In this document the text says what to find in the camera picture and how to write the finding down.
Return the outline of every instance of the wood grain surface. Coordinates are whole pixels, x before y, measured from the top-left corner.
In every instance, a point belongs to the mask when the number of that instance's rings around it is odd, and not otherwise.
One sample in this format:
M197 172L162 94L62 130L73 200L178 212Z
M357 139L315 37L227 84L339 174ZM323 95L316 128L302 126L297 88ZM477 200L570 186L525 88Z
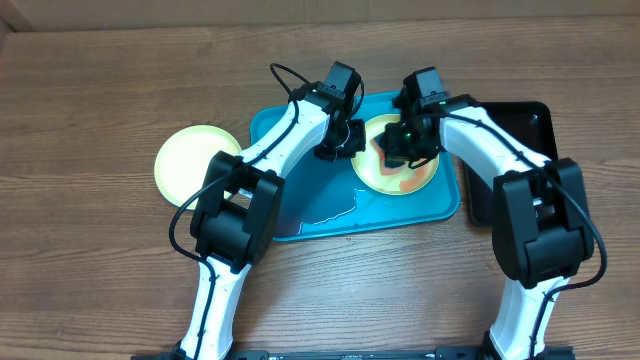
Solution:
M546 103L610 260L601 283L561 295L546 340L581 359L638 358L639 44L640 17L11 35L0 65L0 358L168 350L188 327L197 266L167 240L175 208L154 183L158 149L194 124L248 146L253 115L286 102L268 64L322 79L334 60L369 93L435 65L452 94ZM444 222L273 244L245 284L236 343L479 344L504 275L467 205L463 196ZM192 248L187 224L179 236Z

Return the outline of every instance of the teal plastic tray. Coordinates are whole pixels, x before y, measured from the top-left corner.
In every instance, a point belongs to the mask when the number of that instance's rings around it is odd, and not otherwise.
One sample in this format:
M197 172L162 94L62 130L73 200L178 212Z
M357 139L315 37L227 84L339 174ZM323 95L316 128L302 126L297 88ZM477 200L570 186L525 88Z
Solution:
M366 95L355 118L368 121L396 114L391 99L397 92ZM260 111L251 122L251 142L264 136L286 106ZM310 151L286 178L276 241L325 236L444 220L460 205L460 191L449 153L440 154L438 170L429 183L409 195L385 195L370 189L356 175L350 159L318 160Z

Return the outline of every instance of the black cable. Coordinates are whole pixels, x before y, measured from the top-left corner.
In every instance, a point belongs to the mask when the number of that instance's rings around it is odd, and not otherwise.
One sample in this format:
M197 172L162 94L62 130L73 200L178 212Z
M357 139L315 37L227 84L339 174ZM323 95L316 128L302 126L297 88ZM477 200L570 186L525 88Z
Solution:
M567 284L567 285L559 286L555 289L551 289L549 292L547 292L544 295L544 299L542 300L542 304L540 305L540 310L538 311L538 316L536 317L536 322L534 323L533 332L531 334L531 346L529 349L529 359L533 360L535 359L535 345L536 345L536 338L538 337L538 331L540 331L542 318L544 317L544 312L547 308L547 304L549 303L549 301L551 301L552 297L561 291L580 289L587 286L591 286L597 283L598 281L600 281L600 279L602 279L602 277L604 276L604 273L607 270L607 250L604 246L604 241L602 240L602 236L600 235L600 232L598 232L598 229L594 225L593 221L591 221L589 216L586 214L584 209L582 209L582 207L578 204L578 202L562 187L562 185L558 184L558 182L555 181L549 174L547 174L543 168L537 166L536 164L533 163L533 161L526 158L521 151L518 151L518 149L516 149L515 146L513 146L510 141L505 139L504 136L502 136L502 134L500 134L500 132L498 132L496 129L483 123L482 120L474 120L466 116L460 116L456 114L427 114L425 116L430 118L447 118L448 117L456 120L461 120L470 124L474 124L478 127L481 127L484 130L491 133L491 135L497 138L507 149L509 149L509 151L515 154L519 160L521 160L527 166L531 167L533 170L538 172L540 176L542 176L547 182L549 182L549 184L551 184L553 189L556 190L558 193L560 193L560 195L562 195L562 197L565 200L567 200L567 202L569 202L571 206L573 206L573 208L576 210L580 218L582 218L582 221L585 223L585 225L587 225L587 227L589 227L589 230L591 230L591 232L593 233L593 236L596 240L596 244L598 245L598 250L600 251L600 269L598 269L598 272L596 273L596 275L594 275L591 279L588 279L579 283L575 283L575 284Z
M360 106L362 106L363 101L364 101L364 81L360 79L360 100L358 100L356 107L354 107L353 110L351 110L351 113L347 115L347 118L345 121L349 121L351 120L351 118L353 118L353 115L355 115L358 112L358 110L360 110Z
M291 92L291 89L287 86L287 84L285 84L285 82L282 80L280 75L278 75L278 73L276 72L275 68L279 68L279 69L282 69L284 71L289 72L290 74L294 75L298 79L302 80L305 84L309 84L309 81L307 79L305 79L302 75L298 74L297 72L289 69L286 66L282 66L280 64L273 63L273 64L271 64L269 66L269 68L271 69L271 73L276 78L276 80L278 80L278 82L280 83L280 85L282 85L282 87L287 92L287 94L289 94L289 101L293 101L293 107L295 109L295 112L294 112L293 118L291 119L291 123L282 132L282 134L280 134L280 136L278 136L278 138L274 142L272 142L266 149L264 149L262 152L260 152L260 154L258 154L255 158L253 158L250 161L242 164L241 166L239 166L235 170L231 171L230 173L226 174L225 176L220 177L220 178L212 181L211 183L207 184L207 186L201 188L200 190L196 191L195 194L191 195L191 197L189 199L187 199L187 201L185 201L178 208L176 213L173 215L173 218L171 219L171 223L169 224L169 242L171 243L171 246L177 252L179 252L180 254L188 257L189 259L192 259L192 260L195 260L195 261L198 261L198 262L202 263L204 266L206 266L206 268L209 270L209 273L211 275L211 277L209 279L211 281L211 286L209 287L209 293L207 295L207 302L205 303L204 311L203 311L203 314L202 314L202 319L200 321L200 329L198 330L198 343L196 345L196 351L194 353L193 360L197 360L198 356L200 355L200 349L202 347L202 339L204 337L203 336L204 335L204 326L205 326L205 323L206 323L206 320L207 320L207 314L209 313L209 308L211 307L211 301L213 299L213 289L215 287L216 275L215 275L215 271L213 269L213 266L211 266L211 264L209 264L209 262L207 261L207 256L206 255L203 255L202 257L198 257L195 254L185 250L180 245L178 245L178 243L176 242L176 237L175 237L176 225L178 224L178 220L180 220L180 217L182 216L182 214L185 212L185 210L187 210L187 207L189 207L189 205L191 205L191 203L196 201L197 198L199 198L205 192L209 191L209 189L213 188L215 185L217 185L221 181L226 180L229 177L237 175L238 173L240 173L245 168L250 167L253 164L257 163L258 161L262 160L265 156L267 156L267 154L269 152L271 152L276 146L278 146L278 144L291 132L291 130L293 129L295 124L298 122L298 116L300 114L300 109L298 107L298 102L296 100L291 99L291 97L293 96L292 92Z
M418 165L415 165L415 166L413 165L413 163L414 163L415 161L409 161L409 165L408 165L408 167L409 167L409 169L411 169L411 170L415 170L415 169L417 169L417 168L419 168L419 167L422 167L422 166L427 165L427 164L429 163L429 161L431 161L431 160L423 160L421 163L419 163Z

